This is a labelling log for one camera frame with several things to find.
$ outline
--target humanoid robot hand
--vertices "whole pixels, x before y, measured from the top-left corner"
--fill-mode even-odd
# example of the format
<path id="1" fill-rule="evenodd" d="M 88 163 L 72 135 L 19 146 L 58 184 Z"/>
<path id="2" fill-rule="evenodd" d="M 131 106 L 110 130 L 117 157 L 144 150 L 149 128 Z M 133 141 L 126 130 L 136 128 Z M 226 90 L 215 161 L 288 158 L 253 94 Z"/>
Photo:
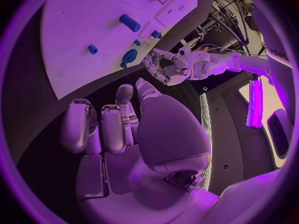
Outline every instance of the humanoid robot hand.
<path id="1" fill-rule="evenodd" d="M 172 61 L 173 65 L 162 68 L 159 64 L 162 58 Z M 225 70 L 235 72 L 245 70 L 271 80 L 267 59 L 242 56 L 239 52 L 226 54 L 192 52 L 190 47 L 184 46 L 177 54 L 173 54 L 154 49 L 153 54 L 147 55 L 143 63 L 154 78 L 168 86 L 177 85 L 186 79 L 203 80 L 210 75 L 222 74 Z"/>

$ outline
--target white board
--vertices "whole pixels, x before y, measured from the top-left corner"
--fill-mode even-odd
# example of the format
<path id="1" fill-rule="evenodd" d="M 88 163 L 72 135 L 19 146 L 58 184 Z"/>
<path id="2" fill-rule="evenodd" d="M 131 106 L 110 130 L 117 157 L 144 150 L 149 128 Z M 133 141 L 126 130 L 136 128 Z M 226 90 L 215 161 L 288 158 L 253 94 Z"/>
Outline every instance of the white board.
<path id="1" fill-rule="evenodd" d="M 48 0 L 41 21 L 41 47 L 57 98 L 121 70 L 123 55 L 131 49 L 138 55 L 127 66 L 139 64 L 159 40 L 151 33 L 157 30 L 165 35 L 196 7 L 197 0 Z M 119 22 L 123 14 L 141 29 L 134 33 Z M 136 39 L 141 46 L 134 44 Z M 98 52 L 92 55 L 89 45 Z"/>

